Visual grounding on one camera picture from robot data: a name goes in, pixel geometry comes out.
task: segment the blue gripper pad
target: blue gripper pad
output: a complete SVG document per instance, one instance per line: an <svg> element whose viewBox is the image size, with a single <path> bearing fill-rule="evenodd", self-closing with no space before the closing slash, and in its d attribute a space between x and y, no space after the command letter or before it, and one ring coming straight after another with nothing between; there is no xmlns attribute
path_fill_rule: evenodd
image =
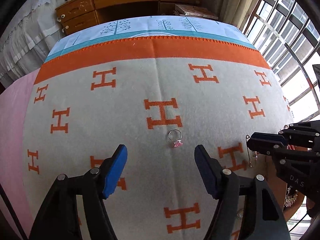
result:
<svg viewBox="0 0 320 240"><path fill-rule="evenodd" d="M118 147L115 154L116 154L115 160L113 161L106 175L106 178L105 178L106 183L102 191L102 194L105 198L108 198L116 190L118 180L124 169L124 165L127 162L127 158L128 158L127 147L124 145L122 145L121 147Z"/></svg>
<svg viewBox="0 0 320 240"><path fill-rule="evenodd" d="M288 145L288 141L281 134L254 132L251 139L262 139L268 141L281 142L284 146Z"/></svg>
<svg viewBox="0 0 320 240"><path fill-rule="evenodd" d="M207 193L218 199L222 171L219 162L211 158L202 145L195 148L195 161Z"/></svg>

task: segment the orange stripe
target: orange stripe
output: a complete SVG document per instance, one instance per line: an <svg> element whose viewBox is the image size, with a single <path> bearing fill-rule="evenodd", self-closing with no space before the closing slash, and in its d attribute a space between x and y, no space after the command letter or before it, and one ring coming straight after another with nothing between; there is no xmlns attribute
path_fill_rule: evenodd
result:
<svg viewBox="0 0 320 240"><path fill-rule="evenodd" d="M216 59L270 69L259 51L242 45L193 37L149 36L99 43L54 58L42 65L35 84L101 63L161 57Z"/></svg>

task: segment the bolt head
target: bolt head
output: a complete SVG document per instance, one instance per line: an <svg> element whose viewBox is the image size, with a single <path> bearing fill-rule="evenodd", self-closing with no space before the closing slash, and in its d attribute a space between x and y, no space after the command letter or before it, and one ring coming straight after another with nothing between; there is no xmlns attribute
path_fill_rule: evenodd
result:
<svg viewBox="0 0 320 240"><path fill-rule="evenodd" d="M91 174L98 174L99 171L100 171L99 168L92 168L92 169L90 170L90 173L91 173Z"/></svg>
<svg viewBox="0 0 320 240"><path fill-rule="evenodd" d="M261 175L261 174L258 174L256 176L257 180L260 180L260 181L263 181L264 180L264 177Z"/></svg>
<svg viewBox="0 0 320 240"><path fill-rule="evenodd" d="M57 177L58 180L64 180L65 178L66 178L66 176L64 174L60 174Z"/></svg>
<svg viewBox="0 0 320 240"><path fill-rule="evenodd" d="M226 174L226 175L231 174L231 170L229 170L229 169L223 169L222 172L223 172L223 174Z"/></svg>

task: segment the metal bar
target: metal bar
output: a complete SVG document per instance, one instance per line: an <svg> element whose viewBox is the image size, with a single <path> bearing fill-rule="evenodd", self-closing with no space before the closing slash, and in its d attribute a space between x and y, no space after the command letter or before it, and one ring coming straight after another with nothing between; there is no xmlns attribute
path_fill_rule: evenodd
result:
<svg viewBox="0 0 320 240"><path fill-rule="evenodd" d="M300 30L303 27L303 24L304 24L294 14L290 15L289 21L292 22L297 27L298 30Z"/></svg>
<svg viewBox="0 0 320 240"><path fill-rule="evenodd" d="M244 29L244 32L243 32L244 35L246 35L246 32L248 31L248 29L249 29L249 27L250 27L250 24L251 24L251 22L252 22L252 20L253 20L253 18L254 18L254 15L257 13L257 11L258 11L258 9L259 9L259 5L260 5L261 1L262 1L262 0L258 0L255 8L253 9L253 11L252 11L252 13L251 13L251 15L250 15L250 17L249 17L249 20L248 20L248 23L247 23L247 26L246 26L246 28Z"/></svg>
<svg viewBox="0 0 320 240"><path fill-rule="evenodd" d="M300 221L300 219L289 219L289 222L292 222L292 223L297 223L299 221ZM300 223L310 223L310 219L309 220L302 220Z"/></svg>
<svg viewBox="0 0 320 240"><path fill-rule="evenodd" d="M264 0L267 4L274 6L276 4L275 0Z"/></svg>
<svg viewBox="0 0 320 240"><path fill-rule="evenodd" d="M301 236L303 236L303 234L302 234L302 233L293 233L293 232L290 232L290 236L301 237Z"/></svg>
<svg viewBox="0 0 320 240"><path fill-rule="evenodd" d="M313 93L313 96L316 100L316 104L318 107L318 110L320 110L320 102L319 102L319 98L318 95L316 93L315 87L313 86L308 73L306 72L305 68L303 67L303 64L301 63L301 61L299 60L299 58L297 57L297 55L295 54L295 52L291 49L291 47L289 46L289 44L284 40L284 38L282 38L279 33L276 32L276 30L269 24L267 23L264 19L262 19L259 15L256 15L256 17L265 25L267 26L273 33L274 35L277 36L277 38L284 44L284 46L287 48L287 50L290 52L291 56L295 59L295 61L298 63L302 73L304 74L305 78L307 79L307 82L311 88L311 91Z"/></svg>
<svg viewBox="0 0 320 240"><path fill-rule="evenodd" d="M19 219L17 217L17 214L15 213L15 211L14 211L14 209L13 209L11 203L10 203L10 200L8 199L6 193L4 192L4 189L1 186L1 184L0 184L0 196L2 197L5 205L7 206L7 209L9 210L9 213L12 216L12 219L13 219L14 223L16 224L17 229L18 229L22 239L23 240L28 240L27 235L24 232L24 230L23 230L23 228L22 228L22 226L20 224L20 221L19 221Z"/></svg>
<svg viewBox="0 0 320 240"><path fill-rule="evenodd" d="M276 9L277 9L280 13L282 13L285 17L287 17L288 14L289 14L289 10L288 10L286 7L284 7L284 6L282 6L281 4L279 4L279 3L276 5Z"/></svg>
<svg viewBox="0 0 320 240"><path fill-rule="evenodd" d="M280 26L280 29L279 29L279 31L278 31L279 33L282 31L282 29L284 28L285 24L287 23L287 21L288 21L288 19L289 19L289 16L292 14L292 11L293 11L296 3L297 3L297 2L294 1L293 5L291 6L291 9L290 9L288 15L285 17L283 24ZM273 43L275 42L275 40L276 40L276 36L273 37L273 39L272 39L272 41L270 42L270 44L267 46L267 48L266 48L266 49L264 50L264 52L262 53L262 56L264 56L264 55L266 54L266 52L271 48L271 46L273 45Z"/></svg>
<svg viewBox="0 0 320 240"><path fill-rule="evenodd" d="M301 120L300 122L308 122L308 121L310 121L312 118L315 118L317 115L319 115L319 111L316 111L316 112L313 113L312 115L309 115L307 118Z"/></svg>
<svg viewBox="0 0 320 240"><path fill-rule="evenodd" d="M313 48L313 50L310 52L308 57L306 57L306 59L302 62L302 64L305 65L312 58L312 56L316 53L316 51L319 48L320 48L320 41L318 41L317 45ZM283 87L285 84L287 84L290 81L290 79L292 79L294 75L298 73L299 70L300 68L296 68L280 85Z"/></svg>
<svg viewBox="0 0 320 240"><path fill-rule="evenodd" d="M316 87L318 85L318 81L313 83L313 86ZM289 102L289 106L292 106L294 103L298 102L301 98L303 98L306 94L308 94L311 91L311 88L308 87L306 90L304 90L300 95L298 95L295 99Z"/></svg>
<svg viewBox="0 0 320 240"><path fill-rule="evenodd" d="M295 38L293 39L293 41L290 43L290 46L292 46L293 44L295 44L298 39L300 38L302 32L304 31L304 29L307 27L307 24L309 22L309 18L307 18L306 22L303 24L302 28L299 30L299 32L297 33L297 35L295 36ZM285 56L287 56L288 52L285 51L281 57L276 61L276 63L274 63L271 67L271 69L273 70L284 58Z"/></svg>
<svg viewBox="0 0 320 240"><path fill-rule="evenodd" d="M302 34L307 38L312 47L315 47L317 45L318 40L308 28L305 28Z"/></svg>
<svg viewBox="0 0 320 240"><path fill-rule="evenodd" d="M272 7L272 9L271 9L271 11L270 11L270 13L269 13L269 15L268 15L268 17L267 17L267 22L270 20L272 14L273 14L273 12L274 12L274 10L276 9L276 5L278 4L278 1L279 1L279 0L276 0L276 1L275 1L275 4L273 5L273 7ZM261 28L259 34L257 35L257 37L255 38L254 42L252 43L253 45L255 45L255 43L258 41L258 39L260 38L260 36L261 36L261 34L263 33L264 29L265 29L264 27Z"/></svg>

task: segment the silver ring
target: silver ring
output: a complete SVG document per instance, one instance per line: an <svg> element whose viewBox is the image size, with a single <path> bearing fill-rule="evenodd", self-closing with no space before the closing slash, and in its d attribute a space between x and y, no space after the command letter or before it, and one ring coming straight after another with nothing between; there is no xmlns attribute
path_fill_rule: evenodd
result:
<svg viewBox="0 0 320 240"><path fill-rule="evenodd" d="M172 140L172 139L170 138L170 133L173 132L173 131L178 131L178 132L180 133L180 138L179 138L178 140ZM178 129L173 129L173 130L171 130L171 131L169 132L168 137L169 137L169 140L172 141L172 142L180 141L181 138L182 138L182 133L181 133Z"/></svg>

